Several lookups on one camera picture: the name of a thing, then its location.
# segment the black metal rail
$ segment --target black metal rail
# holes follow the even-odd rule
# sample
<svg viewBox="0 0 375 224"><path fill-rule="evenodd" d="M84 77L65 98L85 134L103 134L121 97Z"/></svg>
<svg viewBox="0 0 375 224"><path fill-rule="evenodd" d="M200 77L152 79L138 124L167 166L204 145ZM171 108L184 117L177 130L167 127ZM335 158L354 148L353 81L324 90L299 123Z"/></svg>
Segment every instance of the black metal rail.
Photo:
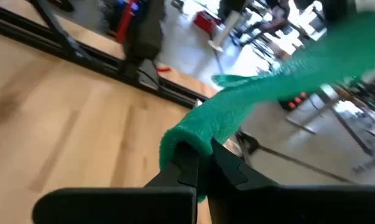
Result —
<svg viewBox="0 0 375 224"><path fill-rule="evenodd" d="M48 12L43 10L39 13L46 14ZM48 16L46 20L50 22L55 20L55 18ZM208 99L199 93L164 79L158 76L158 74L154 74L154 76L157 76L159 86L149 86L145 83L141 83L138 81L139 76L145 73L139 72L140 69L133 71L134 74L132 75L120 75L118 70L119 64L127 62L127 60L120 60L119 58L113 57L84 43L75 41L64 30L53 33L53 29L61 29L56 20L54 25L48 28L0 7L0 34L6 37L187 108L193 108L196 100L206 101ZM75 43L75 45L69 48L69 42L71 42L72 45ZM78 56L75 52L81 52L82 55Z"/></svg>

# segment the green foam padding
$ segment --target green foam padding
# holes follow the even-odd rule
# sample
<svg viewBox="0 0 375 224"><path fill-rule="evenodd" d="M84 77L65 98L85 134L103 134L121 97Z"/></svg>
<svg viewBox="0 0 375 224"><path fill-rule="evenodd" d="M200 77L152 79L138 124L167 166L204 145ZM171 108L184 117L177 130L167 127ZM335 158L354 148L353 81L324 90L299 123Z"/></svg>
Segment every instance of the green foam padding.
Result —
<svg viewBox="0 0 375 224"><path fill-rule="evenodd" d="M258 102L317 90L321 84L360 77L373 69L375 13L348 19L329 31L321 41L296 52L273 73L257 77L215 76L214 80L226 88L191 110L178 125L165 133L160 145L160 168L171 161L180 141L191 144L202 156L210 155L211 139L224 143Z"/></svg>

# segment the gym floor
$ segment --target gym floor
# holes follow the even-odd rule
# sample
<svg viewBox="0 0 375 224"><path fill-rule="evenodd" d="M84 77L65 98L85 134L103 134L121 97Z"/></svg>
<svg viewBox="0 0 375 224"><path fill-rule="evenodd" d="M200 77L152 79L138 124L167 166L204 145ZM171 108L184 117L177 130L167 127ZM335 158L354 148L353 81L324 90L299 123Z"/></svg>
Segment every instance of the gym floor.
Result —
<svg viewBox="0 0 375 224"><path fill-rule="evenodd" d="M94 19L91 22L81 20L88 13L96 13L96 5L84 3L89 1L75 2L78 4L76 13L72 16L62 13L62 16L87 28L99 29L99 22ZM166 1L166 5L165 40L160 62L215 88L218 87L211 81L214 74L251 76L257 74L258 67L264 66L250 46L239 49L229 40L225 42L225 51L216 55L208 45L209 35L193 24L195 13L202 9L194 1L186 1L183 14L173 8L170 1ZM317 106L322 104L316 97L314 102ZM314 110L306 103L292 116L299 118ZM354 166L371 158L331 111L309 125L316 135L286 123L286 116L277 103L268 102L258 105L244 123L245 132L271 150L259 150L252 155L249 163L253 168L281 184L375 184L375 168L362 174L353 173Z"/></svg>

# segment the metal bar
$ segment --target metal bar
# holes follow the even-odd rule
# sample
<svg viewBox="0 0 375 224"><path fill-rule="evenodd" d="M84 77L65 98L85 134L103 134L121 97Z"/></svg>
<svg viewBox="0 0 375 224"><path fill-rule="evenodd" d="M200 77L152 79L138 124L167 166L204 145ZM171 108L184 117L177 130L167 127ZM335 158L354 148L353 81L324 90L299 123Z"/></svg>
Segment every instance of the metal bar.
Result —
<svg viewBox="0 0 375 224"><path fill-rule="evenodd" d="M168 88L169 90L172 90L172 91L176 91L177 93L182 94L183 96L186 96L188 98L198 99L201 102L205 102L206 100L208 100L208 97L203 96L192 90L189 90L188 88L185 88L184 86L171 82L168 79L162 78L161 76L159 76L159 83L162 87Z"/></svg>
<svg viewBox="0 0 375 224"><path fill-rule="evenodd" d="M63 27L60 25L57 18L53 15L52 10L49 8L48 2L43 0L29 0L29 2L48 25L57 42L68 54L70 54L70 56L73 56L76 48L76 46L73 44L73 39L65 30L63 30Z"/></svg>
<svg viewBox="0 0 375 224"><path fill-rule="evenodd" d="M52 45L43 40L39 40L31 35L23 34L7 24L0 24L0 34L27 45L34 46L37 49L43 50L57 57L65 58L64 51L59 49L58 46Z"/></svg>
<svg viewBox="0 0 375 224"><path fill-rule="evenodd" d="M38 36L43 37L47 40L51 40L52 42L57 42L56 38L53 36L51 31L48 30L47 27L42 26L29 19L26 19L25 17L22 17L20 15L14 14L13 12L10 12L1 7L0 7L0 18L1 20L6 21L14 26L20 27L23 30L29 31L33 34L37 34ZM116 67L119 62L119 58L116 58L116 57L113 57L112 55L108 55L104 52L101 52L98 49L90 47L89 45L86 45L79 41L77 41L77 44L90 56L104 63L107 63L108 65Z"/></svg>
<svg viewBox="0 0 375 224"><path fill-rule="evenodd" d="M370 112L367 108L359 108L359 109L361 109L361 110L363 111L363 113L364 113L365 115L367 115L367 117L368 117L371 121L373 121L373 122L375 123L375 117L371 114L371 112Z"/></svg>
<svg viewBox="0 0 375 224"><path fill-rule="evenodd" d="M285 117L285 120L290 123L290 124L293 124L294 126L310 133L310 134L316 134L315 131L313 131L312 129L310 129L309 127L307 127L308 124L310 124L314 119L318 118L322 113L324 113L325 111L329 110L329 109L332 109L332 107L335 106L335 104L337 104L337 102L339 102L341 100L341 97L340 96L337 96L336 98L334 99L330 99L329 102L327 102L324 106L322 106L319 110L317 110L314 114L310 115L308 118L306 118L304 121L302 122L296 122L294 120L292 120L291 118L289 118L289 116Z"/></svg>

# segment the white floor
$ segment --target white floor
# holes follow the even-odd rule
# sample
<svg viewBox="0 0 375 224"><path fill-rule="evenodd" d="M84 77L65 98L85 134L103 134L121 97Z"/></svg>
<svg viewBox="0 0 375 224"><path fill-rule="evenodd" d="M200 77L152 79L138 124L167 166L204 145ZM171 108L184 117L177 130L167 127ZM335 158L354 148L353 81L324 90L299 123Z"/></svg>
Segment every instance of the white floor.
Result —
<svg viewBox="0 0 375 224"><path fill-rule="evenodd" d="M322 102L314 98L317 106ZM290 117L302 117L315 112L305 102ZM375 184L375 168L355 174L354 166L371 158L366 155L331 111L324 113L308 126L317 134L299 130L285 121L287 113L277 103L261 103L243 125L245 132L254 136L261 145L294 159L348 179L355 184ZM338 180L318 174L310 169L257 151L249 164L280 184L342 184Z"/></svg>

